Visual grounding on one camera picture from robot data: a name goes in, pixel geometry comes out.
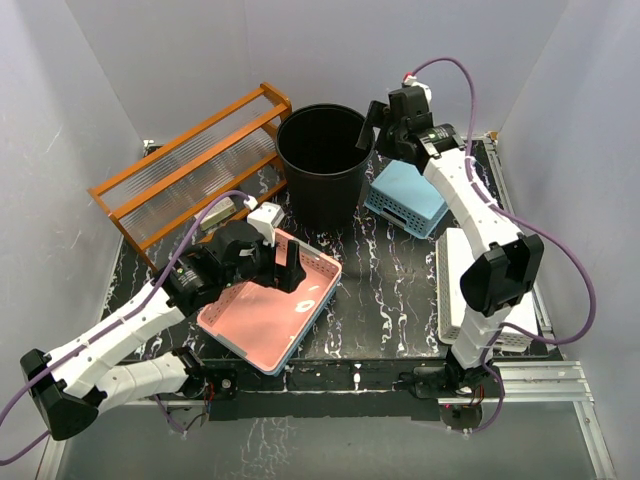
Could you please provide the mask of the pink plastic basket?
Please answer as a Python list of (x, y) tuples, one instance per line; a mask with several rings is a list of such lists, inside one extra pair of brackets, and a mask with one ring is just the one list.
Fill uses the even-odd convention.
[(274, 374), (335, 293), (342, 267), (285, 231), (275, 230), (276, 261), (285, 266), (287, 243), (296, 240), (305, 280), (293, 293), (253, 281), (224, 283), (214, 303), (202, 308), (198, 326), (260, 372)]

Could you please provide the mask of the blue plastic basket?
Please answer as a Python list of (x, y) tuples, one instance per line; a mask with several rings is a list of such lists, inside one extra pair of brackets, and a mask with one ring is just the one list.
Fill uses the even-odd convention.
[(364, 205), (418, 239), (428, 238), (448, 211), (417, 168), (398, 160), (391, 160), (374, 179)]

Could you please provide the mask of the white perforated plastic basket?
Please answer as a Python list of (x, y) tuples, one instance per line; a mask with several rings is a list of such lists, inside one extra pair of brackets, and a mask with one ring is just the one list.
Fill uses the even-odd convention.
[[(436, 241), (438, 338), (453, 345), (461, 330), (467, 306), (460, 289), (462, 274), (473, 263), (471, 247), (460, 228), (447, 228)], [(532, 292), (512, 308), (506, 321), (537, 335), (537, 318)], [(496, 347), (512, 353), (523, 353), (532, 339), (513, 328), (504, 328)]]

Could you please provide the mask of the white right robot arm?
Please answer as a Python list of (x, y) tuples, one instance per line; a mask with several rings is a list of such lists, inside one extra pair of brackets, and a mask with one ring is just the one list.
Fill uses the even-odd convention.
[(435, 124), (425, 87), (404, 85), (387, 102), (371, 101), (356, 146), (413, 165), (466, 236), (473, 262), (459, 281), (466, 302), (461, 330), (444, 366), (424, 379), (432, 393), (469, 396), (495, 372), (492, 346), (511, 310), (532, 290), (543, 242), (499, 214), (496, 200), (474, 177), (469, 144), (452, 125)]

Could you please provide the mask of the large black plastic bin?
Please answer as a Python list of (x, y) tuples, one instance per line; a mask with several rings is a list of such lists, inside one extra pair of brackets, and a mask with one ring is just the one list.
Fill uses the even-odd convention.
[(315, 231), (351, 223), (374, 154), (375, 136), (367, 149), (357, 142), (364, 116), (337, 104), (300, 108), (278, 127), (276, 151), (295, 218)]

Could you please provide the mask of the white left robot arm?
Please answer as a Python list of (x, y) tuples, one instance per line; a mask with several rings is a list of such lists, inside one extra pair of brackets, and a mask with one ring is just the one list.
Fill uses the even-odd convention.
[(20, 360), (29, 393), (49, 434), (69, 439), (100, 414), (131, 400), (162, 393), (186, 399), (207, 387), (204, 365), (187, 347), (128, 366), (122, 360), (161, 331), (216, 302), (225, 289), (253, 282), (292, 293), (305, 279), (300, 246), (278, 242), (245, 221), (231, 221), (207, 243), (187, 244), (122, 308), (85, 334)]

